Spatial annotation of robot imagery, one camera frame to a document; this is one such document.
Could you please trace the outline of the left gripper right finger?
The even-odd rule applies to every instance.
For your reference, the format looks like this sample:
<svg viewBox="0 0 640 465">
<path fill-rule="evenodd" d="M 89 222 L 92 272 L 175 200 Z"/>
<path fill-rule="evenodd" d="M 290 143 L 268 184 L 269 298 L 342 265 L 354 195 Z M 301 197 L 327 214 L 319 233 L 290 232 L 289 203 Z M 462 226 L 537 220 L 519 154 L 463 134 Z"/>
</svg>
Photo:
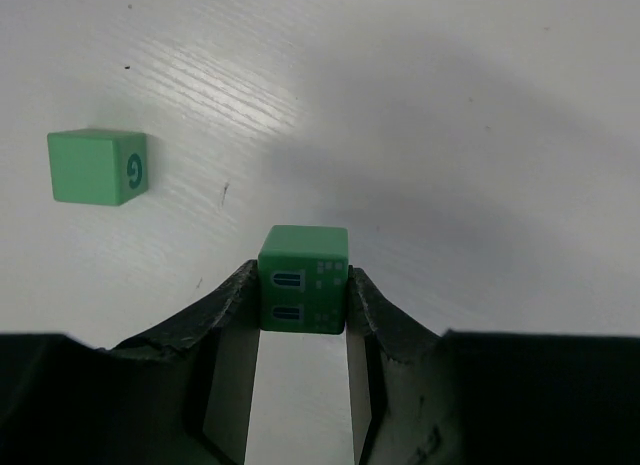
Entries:
<svg viewBox="0 0 640 465">
<path fill-rule="evenodd" d="M 447 331 L 359 268 L 346 343 L 358 464 L 635 464 L 634 337 Z"/>
</svg>

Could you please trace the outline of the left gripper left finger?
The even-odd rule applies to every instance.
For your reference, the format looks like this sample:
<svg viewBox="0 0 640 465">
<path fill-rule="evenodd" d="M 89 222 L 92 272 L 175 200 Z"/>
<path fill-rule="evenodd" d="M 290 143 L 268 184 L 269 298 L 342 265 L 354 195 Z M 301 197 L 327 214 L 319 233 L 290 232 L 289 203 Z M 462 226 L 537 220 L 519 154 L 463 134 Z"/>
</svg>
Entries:
<svg viewBox="0 0 640 465">
<path fill-rule="evenodd" d="M 5 464 L 241 464 L 259 343 L 257 264 L 111 349 L 1 337 Z"/>
</svg>

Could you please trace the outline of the small green cube block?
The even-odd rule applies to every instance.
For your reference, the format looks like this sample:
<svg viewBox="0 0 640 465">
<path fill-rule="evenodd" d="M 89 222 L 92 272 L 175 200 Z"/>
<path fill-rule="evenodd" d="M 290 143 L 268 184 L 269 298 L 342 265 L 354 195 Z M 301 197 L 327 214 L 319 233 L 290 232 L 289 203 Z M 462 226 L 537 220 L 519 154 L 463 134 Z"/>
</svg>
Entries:
<svg viewBox="0 0 640 465">
<path fill-rule="evenodd" d="M 80 129 L 51 132 L 47 146 L 55 200 L 120 206 L 149 188 L 147 135 Z"/>
</svg>

